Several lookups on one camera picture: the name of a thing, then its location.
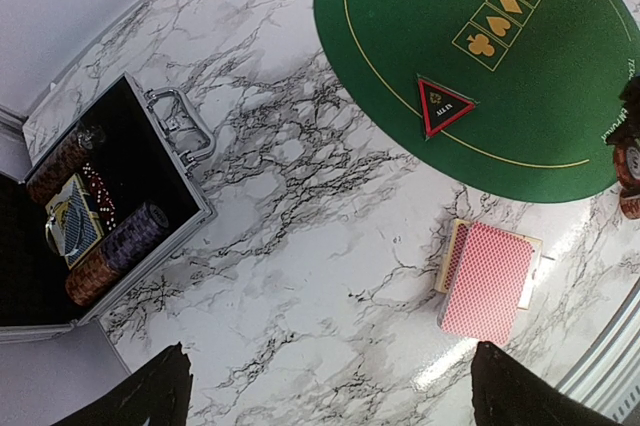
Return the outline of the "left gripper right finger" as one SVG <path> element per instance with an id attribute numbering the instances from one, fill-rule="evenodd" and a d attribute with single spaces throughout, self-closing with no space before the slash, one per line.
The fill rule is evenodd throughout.
<path id="1" fill-rule="evenodd" d="M 477 425 L 612 425 L 604 415 L 551 387 L 487 341 L 471 363 L 472 405 Z"/>

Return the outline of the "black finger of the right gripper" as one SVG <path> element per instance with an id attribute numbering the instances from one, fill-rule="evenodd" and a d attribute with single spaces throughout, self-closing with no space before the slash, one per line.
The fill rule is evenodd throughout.
<path id="1" fill-rule="evenodd" d="M 623 109 L 626 116 L 614 130 L 605 137 L 607 145 L 617 145 L 627 139 L 639 138 L 639 114 L 640 114 L 640 78 L 633 76 L 625 85 L 619 98 L 623 101 Z"/>

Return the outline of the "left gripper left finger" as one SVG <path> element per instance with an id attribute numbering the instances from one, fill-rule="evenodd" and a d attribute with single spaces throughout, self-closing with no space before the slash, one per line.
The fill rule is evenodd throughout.
<path id="1" fill-rule="evenodd" d="M 170 345 L 60 425 L 184 425 L 193 375 L 182 345 Z"/>

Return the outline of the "single orange poker chip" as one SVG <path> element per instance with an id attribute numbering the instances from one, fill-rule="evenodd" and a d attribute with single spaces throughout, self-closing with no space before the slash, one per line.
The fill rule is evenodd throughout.
<path id="1" fill-rule="evenodd" d="M 639 187 L 639 157 L 639 143 L 635 139 L 626 139 L 614 148 L 616 176 L 625 189 Z"/>

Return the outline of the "triangular all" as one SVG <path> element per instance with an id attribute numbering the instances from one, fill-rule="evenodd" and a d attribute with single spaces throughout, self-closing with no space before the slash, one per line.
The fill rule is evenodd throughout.
<path id="1" fill-rule="evenodd" d="M 426 139 L 430 140 L 473 111 L 477 101 L 425 76 L 417 76 Z"/>

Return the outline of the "orange poker chip stack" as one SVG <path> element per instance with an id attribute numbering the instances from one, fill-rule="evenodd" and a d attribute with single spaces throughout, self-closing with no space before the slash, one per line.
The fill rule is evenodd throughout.
<path id="1" fill-rule="evenodd" d="M 639 220 L 640 190 L 638 188 L 623 188 L 619 193 L 619 208 L 627 219 Z"/>

